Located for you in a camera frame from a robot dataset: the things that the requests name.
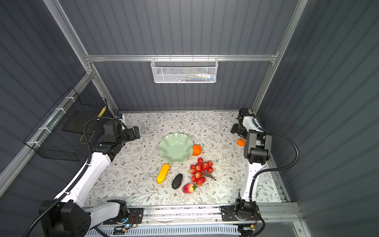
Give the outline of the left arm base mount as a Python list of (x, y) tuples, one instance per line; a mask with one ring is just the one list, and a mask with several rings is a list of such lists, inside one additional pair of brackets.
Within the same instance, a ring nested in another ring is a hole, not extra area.
[(103, 222), (103, 225), (126, 225), (126, 224), (141, 224), (143, 220), (143, 208), (129, 208), (127, 217), (116, 217)]

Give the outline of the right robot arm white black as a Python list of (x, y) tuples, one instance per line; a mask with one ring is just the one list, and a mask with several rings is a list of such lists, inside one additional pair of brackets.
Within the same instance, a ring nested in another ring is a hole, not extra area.
[(258, 210), (255, 201), (259, 175), (270, 159), (272, 134), (264, 132), (259, 119), (249, 111), (241, 108), (231, 133), (236, 133), (245, 139), (244, 158), (246, 159), (246, 174), (242, 189), (235, 203), (235, 215), (239, 220), (253, 217)]

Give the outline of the yellow fake mango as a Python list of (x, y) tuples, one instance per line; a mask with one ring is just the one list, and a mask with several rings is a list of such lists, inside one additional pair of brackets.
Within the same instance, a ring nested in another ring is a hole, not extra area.
[(168, 175), (168, 172), (170, 170), (170, 165), (169, 164), (164, 164), (159, 172), (159, 175), (157, 176), (156, 178), (156, 182), (158, 184), (161, 184), (165, 181), (167, 175)]

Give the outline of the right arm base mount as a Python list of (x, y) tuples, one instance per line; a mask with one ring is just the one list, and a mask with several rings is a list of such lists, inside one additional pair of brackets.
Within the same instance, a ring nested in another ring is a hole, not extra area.
[(225, 222), (231, 221), (259, 221), (259, 216), (254, 212), (250, 204), (244, 207), (235, 205), (223, 205), (219, 207), (222, 220)]

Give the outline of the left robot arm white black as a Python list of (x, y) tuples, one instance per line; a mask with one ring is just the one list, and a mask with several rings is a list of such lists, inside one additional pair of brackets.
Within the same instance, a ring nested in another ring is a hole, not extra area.
[(112, 163), (128, 141), (140, 138), (139, 127), (128, 128), (121, 120), (108, 118), (103, 125), (104, 134), (96, 145), (88, 138), (89, 157), (70, 183), (51, 201), (39, 207), (34, 224), (41, 223), (46, 237), (83, 237), (91, 229), (109, 220), (132, 226), (132, 215), (124, 200), (112, 199), (105, 204), (84, 208), (89, 191), (101, 173)]

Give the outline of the large orange fake fruit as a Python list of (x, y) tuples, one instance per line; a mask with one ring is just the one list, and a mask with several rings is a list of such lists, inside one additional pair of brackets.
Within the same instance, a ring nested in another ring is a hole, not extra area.
[(192, 147), (192, 155), (199, 156), (202, 153), (202, 147), (200, 145), (194, 145)]

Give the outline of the small orange fake tangerine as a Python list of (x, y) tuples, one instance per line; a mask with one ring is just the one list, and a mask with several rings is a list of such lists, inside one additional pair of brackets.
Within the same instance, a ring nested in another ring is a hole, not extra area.
[(245, 146), (245, 143), (246, 142), (244, 139), (238, 139), (238, 141), (237, 141), (238, 146), (241, 146), (241, 147)]

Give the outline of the dark fake avocado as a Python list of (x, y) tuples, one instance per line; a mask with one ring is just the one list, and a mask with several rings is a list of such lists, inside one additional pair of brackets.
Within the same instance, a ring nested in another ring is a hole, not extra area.
[(175, 178), (173, 179), (172, 183), (171, 183), (172, 189), (174, 189), (174, 190), (178, 189), (182, 184), (182, 180), (183, 180), (182, 174), (176, 175)]

